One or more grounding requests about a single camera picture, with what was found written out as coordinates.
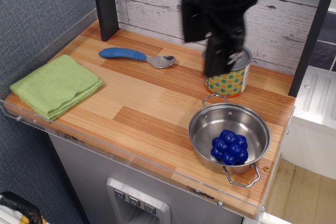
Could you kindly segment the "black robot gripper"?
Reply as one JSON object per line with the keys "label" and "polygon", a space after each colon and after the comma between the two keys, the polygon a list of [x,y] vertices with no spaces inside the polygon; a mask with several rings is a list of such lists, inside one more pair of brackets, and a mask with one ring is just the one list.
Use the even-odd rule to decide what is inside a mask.
{"label": "black robot gripper", "polygon": [[204,74],[231,72],[245,40],[244,13],[257,0],[182,0],[185,42],[208,38]]}

